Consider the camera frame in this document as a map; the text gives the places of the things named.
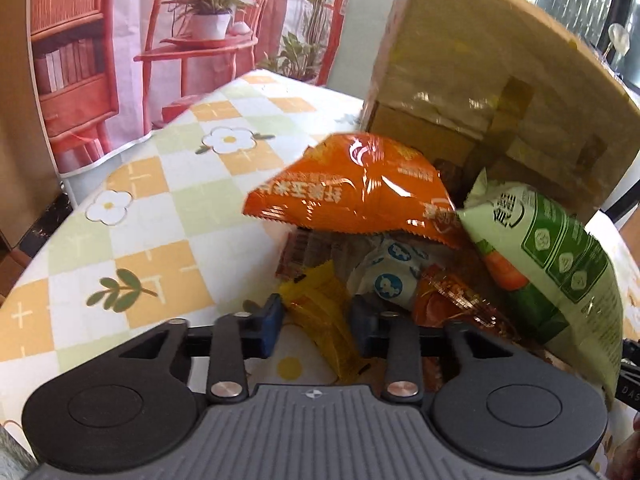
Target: white wrapper with blue print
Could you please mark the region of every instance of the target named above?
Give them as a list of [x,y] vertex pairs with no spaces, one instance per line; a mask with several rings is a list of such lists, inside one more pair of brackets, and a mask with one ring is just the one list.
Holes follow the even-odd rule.
[[347,289],[353,294],[375,292],[380,298],[411,310],[415,289],[429,256],[420,249],[386,238],[351,273]]

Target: table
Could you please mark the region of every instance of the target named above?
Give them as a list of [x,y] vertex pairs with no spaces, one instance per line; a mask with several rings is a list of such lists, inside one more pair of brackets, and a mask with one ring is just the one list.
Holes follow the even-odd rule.
[[[244,197],[307,146],[353,131],[361,107],[258,70],[123,153],[123,165],[51,237],[0,309],[0,422],[14,438],[28,446],[22,407],[53,377],[172,317],[211,324],[276,290],[274,270],[292,228],[242,216]],[[606,216],[596,215],[588,229],[614,263],[625,336],[638,339],[638,267]],[[140,285],[117,269],[129,269]],[[103,290],[100,280],[125,289],[108,310],[104,298],[86,305]],[[194,360],[195,391],[204,390],[206,366]],[[250,386],[335,381],[313,343],[288,324],[273,357],[250,360],[247,371]],[[594,460],[600,471],[620,461],[614,452],[632,433],[635,414],[616,404]]]

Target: leaf pattern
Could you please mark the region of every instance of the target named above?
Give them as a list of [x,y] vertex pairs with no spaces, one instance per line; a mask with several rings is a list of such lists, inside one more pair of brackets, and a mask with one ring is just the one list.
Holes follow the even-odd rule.
[[131,308],[140,297],[140,294],[148,294],[155,298],[158,296],[156,292],[144,288],[139,277],[129,269],[117,269],[116,275],[121,283],[109,276],[101,278],[100,284],[104,289],[90,295],[86,300],[86,306],[94,306],[100,303],[102,298],[108,294],[102,304],[103,309],[120,313]]

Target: ribbed gray plate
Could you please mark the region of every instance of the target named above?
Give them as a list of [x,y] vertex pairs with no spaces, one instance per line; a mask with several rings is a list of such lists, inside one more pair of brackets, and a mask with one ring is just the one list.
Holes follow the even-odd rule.
[[[80,475],[43,465],[30,480],[506,480],[443,446],[418,410],[368,386],[263,385],[241,404],[209,409],[179,448],[122,473]],[[585,465],[536,478],[588,480]]]

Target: flower pattern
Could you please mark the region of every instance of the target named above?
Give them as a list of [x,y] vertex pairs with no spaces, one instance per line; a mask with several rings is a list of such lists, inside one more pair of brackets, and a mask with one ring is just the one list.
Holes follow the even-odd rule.
[[255,147],[254,134],[250,130],[224,126],[214,128],[208,136],[203,137],[202,143],[220,155]]
[[86,210],[85,216],[91,222],[102,222],[114,226],[124,220],[127,206],[133,198],[127,192],[117,192],[107,189],[101,192]]

